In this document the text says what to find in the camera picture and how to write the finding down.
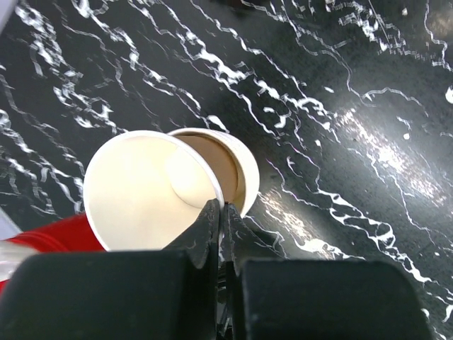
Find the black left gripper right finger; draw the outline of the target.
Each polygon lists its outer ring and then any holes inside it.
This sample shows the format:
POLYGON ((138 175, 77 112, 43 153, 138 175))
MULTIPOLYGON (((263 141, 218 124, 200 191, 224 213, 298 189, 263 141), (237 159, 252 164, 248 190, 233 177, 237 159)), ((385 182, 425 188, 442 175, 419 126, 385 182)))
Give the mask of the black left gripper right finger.
POLYGON ((236 339, 432 338, 412 285, 394 266, 258 256, 230 204, 223 230, 236 339))

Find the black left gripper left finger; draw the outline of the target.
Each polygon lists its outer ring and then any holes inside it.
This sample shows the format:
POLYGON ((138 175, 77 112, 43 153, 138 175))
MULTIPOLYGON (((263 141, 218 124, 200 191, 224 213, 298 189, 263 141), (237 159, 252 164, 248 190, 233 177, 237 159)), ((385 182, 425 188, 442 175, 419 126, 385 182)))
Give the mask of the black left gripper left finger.
POLYGON ((27 258, 1 293, 2 339, 214 339, 218 201, 160 251, 27 258))

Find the single paper cup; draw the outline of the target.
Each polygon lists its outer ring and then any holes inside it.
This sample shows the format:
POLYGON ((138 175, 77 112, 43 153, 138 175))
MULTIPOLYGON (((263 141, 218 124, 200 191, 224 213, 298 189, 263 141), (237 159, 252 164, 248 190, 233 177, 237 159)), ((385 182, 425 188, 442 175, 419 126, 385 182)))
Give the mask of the single paper cup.
POLYGON ((84 176, 86 217, 106 251, 163 249, 209 200, 224 204, 212 168, 189 144, 161 132, 111 138, 84 176))

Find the stack of paper cups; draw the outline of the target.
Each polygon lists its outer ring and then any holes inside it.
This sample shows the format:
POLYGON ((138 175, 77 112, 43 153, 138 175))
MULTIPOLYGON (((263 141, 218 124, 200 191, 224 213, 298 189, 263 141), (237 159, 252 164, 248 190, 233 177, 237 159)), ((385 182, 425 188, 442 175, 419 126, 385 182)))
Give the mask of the stack of paper cups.
POLYGON ((169 132, 192 147, 207 162, 219 181, 224 200, 245 217, 256 201, 260 172, 251 150, 226 132, 185 127, 169 132))

